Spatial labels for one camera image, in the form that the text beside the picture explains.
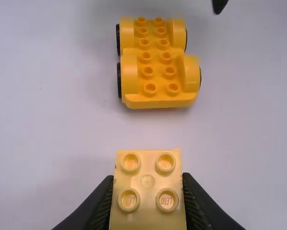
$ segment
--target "lego duplo brick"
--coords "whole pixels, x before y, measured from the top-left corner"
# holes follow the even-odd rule
[[[110,230],[121,229],[186,229],[179,149],[117,152]]]

